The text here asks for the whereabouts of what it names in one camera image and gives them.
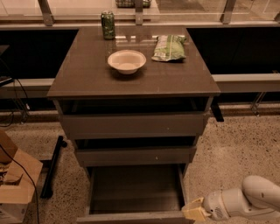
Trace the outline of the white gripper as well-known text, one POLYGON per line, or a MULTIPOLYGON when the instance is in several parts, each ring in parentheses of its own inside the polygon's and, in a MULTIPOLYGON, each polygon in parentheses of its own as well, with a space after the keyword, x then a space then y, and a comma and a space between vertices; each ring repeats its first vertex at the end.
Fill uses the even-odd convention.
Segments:
POLYGON ((230 199, 229 194, 229 190, 211 192, 204 199, 198 198, 186 204, 181 211, 188 220, 205 221, 210 216, 214 221, 226 221, 230 218, 226 205, 230 199))

